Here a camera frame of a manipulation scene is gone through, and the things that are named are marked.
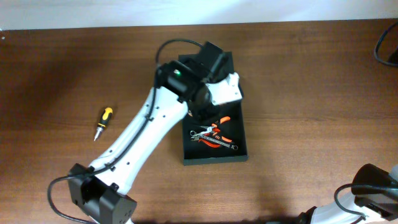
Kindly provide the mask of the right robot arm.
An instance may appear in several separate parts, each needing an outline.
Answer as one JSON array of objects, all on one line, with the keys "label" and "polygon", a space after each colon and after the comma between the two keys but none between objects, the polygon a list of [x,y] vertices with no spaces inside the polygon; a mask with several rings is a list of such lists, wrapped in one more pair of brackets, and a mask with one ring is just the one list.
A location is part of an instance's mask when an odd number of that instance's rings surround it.
[{"label": "right robot arm", "polygon": [[334,202],[301,213],[294,223],[350,224],[397,219],[397,166],[390,172],[365,164],[352,183],[340,186]]}]

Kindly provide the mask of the yellow black screwdriver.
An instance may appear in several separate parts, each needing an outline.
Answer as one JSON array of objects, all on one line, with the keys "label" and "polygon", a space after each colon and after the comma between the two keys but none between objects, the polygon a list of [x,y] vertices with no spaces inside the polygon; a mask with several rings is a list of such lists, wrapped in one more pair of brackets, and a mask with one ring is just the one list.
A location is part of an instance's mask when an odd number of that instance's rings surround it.
[{"label": "yellow black screwdriver", "polygon": [[112,115],[113,115],[112,108],[107,107],[104,109],[97,123],[96,132],[93,139],[94,141],[96,141],[101,136],[102,132],[106,129]]}]

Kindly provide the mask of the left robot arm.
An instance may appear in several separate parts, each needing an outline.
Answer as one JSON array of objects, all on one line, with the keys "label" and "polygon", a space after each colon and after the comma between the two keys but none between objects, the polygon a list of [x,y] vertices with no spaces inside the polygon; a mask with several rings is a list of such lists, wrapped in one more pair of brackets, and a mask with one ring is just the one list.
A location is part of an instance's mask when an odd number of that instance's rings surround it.
[{"label": "left robot arm", "polygon": [[157,67],[145,103],[117,140],[89,166],[70,169],[72,202],[88,223],[130,223],[137,203],[128,192],[162,138],[188,114],[207,118],[213,109],[241,98],[236,72],[192,60]]}]

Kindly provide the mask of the orange handled needle nose pliers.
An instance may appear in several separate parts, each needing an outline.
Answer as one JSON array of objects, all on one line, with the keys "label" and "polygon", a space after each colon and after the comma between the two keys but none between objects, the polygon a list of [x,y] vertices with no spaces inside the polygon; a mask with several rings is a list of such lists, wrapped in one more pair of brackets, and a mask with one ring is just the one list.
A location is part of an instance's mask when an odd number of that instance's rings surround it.
[{"label": "orange handled needle nose pliers", "polygon": [[226,123],[227,121],[230,121],[230,120],[231,120],[230,116],[224,116],[224,117],[220,118],[219,120],[215,121],[214,123],[211,123],[210,126],[201,126],[203,129],[205,129],[204,131],[201,132],[201,134],[218,133],[218,132],[220,132],[219,127],[223,123]]}]

